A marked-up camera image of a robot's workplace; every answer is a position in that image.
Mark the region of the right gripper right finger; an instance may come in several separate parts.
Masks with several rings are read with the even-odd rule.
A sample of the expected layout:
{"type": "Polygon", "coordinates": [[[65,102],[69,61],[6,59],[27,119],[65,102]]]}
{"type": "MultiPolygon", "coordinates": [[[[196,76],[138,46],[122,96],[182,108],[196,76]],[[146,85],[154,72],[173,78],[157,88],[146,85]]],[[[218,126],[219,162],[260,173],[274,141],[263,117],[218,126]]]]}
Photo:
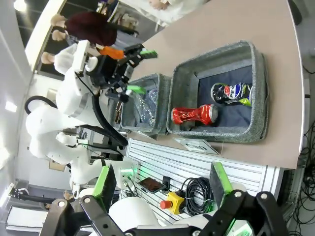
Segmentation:
{"type": "Polygon", "coordinates": [[[200,236],[226,236],[239,221],[249,225],[254,236],[289,235],[274,195],[262,191],[252,196],[233,189],[220,162],[213,162],[209,179],[217,211],[200,231],[200,236]]]}

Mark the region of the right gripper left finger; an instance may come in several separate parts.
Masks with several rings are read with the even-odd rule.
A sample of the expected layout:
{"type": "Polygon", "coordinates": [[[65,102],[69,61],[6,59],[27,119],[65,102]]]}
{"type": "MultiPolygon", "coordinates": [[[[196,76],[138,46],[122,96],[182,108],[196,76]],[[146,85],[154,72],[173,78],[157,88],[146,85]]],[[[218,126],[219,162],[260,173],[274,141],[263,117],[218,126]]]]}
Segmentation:
{"type": "Polygon", "coordinates": [[[91,226],[98,236],[124,236],[125,233],[109,216],[116,188],[113,167],[103,166],[91,195],[74,202],[56,199],[43,224],[44,236],[75,236],[84,226],[91,226]]]}

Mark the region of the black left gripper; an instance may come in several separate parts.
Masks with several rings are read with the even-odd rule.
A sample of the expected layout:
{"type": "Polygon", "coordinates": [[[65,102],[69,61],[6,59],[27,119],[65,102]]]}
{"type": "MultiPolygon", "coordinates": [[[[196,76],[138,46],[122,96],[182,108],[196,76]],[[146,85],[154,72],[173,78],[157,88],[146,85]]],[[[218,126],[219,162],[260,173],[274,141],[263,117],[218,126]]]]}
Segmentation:
{"type": "Polygon", "coordinates": [[[108,88],[107,97],[117,101],[129,101],[134,94],[145,94],[145,89],[129,85],[133,68],[144,59],[156,59],[155,50],[147,50],[142,44],[135,44],[124,49],[124,58],[120,61],[110,56],[98,56],[96,67],[88,72],[93,86],[108,88]]]}

